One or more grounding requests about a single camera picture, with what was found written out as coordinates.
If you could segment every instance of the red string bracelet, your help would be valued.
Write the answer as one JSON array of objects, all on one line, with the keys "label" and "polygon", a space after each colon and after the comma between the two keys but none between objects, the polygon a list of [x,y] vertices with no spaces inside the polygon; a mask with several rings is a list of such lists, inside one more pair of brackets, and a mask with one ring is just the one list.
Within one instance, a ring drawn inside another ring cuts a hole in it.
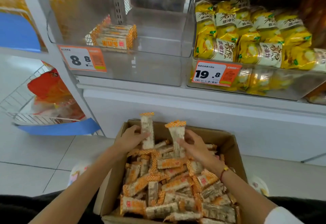
[{"label": "red string bracelet", "polygon": [[229,170],[229,168],[227,166],[225,166],[225,168],[223,169],[222,173],[221,173],[221,176],[220,176],[220,181],[223,183],[222,181],[222,176],[223,176],[223,173],[226,172],[227,170]]}]

